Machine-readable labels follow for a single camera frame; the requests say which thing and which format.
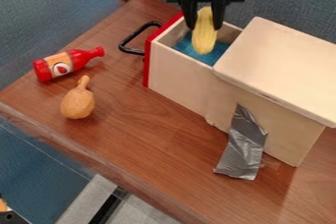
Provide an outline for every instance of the bottle label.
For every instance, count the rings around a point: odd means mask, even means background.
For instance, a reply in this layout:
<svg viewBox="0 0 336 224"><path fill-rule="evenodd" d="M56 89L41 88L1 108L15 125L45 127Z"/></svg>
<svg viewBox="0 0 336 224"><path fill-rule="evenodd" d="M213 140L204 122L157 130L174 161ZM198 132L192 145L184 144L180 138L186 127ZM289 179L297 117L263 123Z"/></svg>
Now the bottle label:
<svg viewBox="0 0 336 224"><path fill-rule="evenodd" d="M74 71L73 61L66 52L45 57L44 60L48 64L53 79Z"/></svg>

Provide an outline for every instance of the duct tape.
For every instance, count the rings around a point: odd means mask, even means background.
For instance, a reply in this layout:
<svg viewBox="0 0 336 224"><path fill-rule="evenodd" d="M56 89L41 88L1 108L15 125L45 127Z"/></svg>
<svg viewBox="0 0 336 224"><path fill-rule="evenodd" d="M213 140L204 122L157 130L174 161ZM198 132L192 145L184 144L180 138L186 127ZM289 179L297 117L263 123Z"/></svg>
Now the duct tape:
<svg viewBox="0 0 336 224"><path fill-rule="evenodd" d="M229 143L213 172L234 178L254 180L260 167L266 138L267 131L256 122L252 113L237 104L232 119Z"/></svg>

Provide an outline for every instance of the yellow corn toy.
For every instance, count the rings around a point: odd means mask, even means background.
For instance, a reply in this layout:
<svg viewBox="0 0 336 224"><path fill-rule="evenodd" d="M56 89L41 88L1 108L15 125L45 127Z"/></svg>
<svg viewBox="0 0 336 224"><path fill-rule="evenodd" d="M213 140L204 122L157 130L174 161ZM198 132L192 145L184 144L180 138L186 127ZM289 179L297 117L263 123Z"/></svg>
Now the yellow corn toy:
<svg viewBox="0 0 336 224"><path fill-rule="evenodd" d="M198 12L193 30L194 50L201 55L211 52L216 42L217 32L213 27L211 7L203 7Z"/></svg>

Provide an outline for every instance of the black handle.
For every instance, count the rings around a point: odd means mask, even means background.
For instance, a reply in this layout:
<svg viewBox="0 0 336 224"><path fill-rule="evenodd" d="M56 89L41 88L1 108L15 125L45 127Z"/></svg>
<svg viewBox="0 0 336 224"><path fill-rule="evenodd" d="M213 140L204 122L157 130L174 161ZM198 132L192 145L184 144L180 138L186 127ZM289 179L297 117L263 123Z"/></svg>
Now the black handle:
<svg viewBox="0 0 336 224"><path fill-rule="evenodd" d="M126 47L126 44L129 43L131 40L133 40L135 37L137 37L139 34L141 34L144 30L152 26L156 26L160 28L162 24L157 21L151 21L149 23L142 25L140 28L135 30L133 33L131 33L129 36L127 36L124 40L122 40L119 43L118 45L119 50L125 53L129 53L129 54L144 55L143 50L132 48L132 47Z"/></svg>

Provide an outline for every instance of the box lid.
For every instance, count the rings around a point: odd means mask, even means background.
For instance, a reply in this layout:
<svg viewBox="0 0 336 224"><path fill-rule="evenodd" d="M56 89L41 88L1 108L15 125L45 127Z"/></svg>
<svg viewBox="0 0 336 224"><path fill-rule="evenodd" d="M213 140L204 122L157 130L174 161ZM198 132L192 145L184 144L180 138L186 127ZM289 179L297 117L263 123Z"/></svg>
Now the box lid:
<svg viewBox="0 0 336 224"><path fill-rule="evenodd" d="M336 127L336 45L255 17L214 74L325 126Z"/></svg>

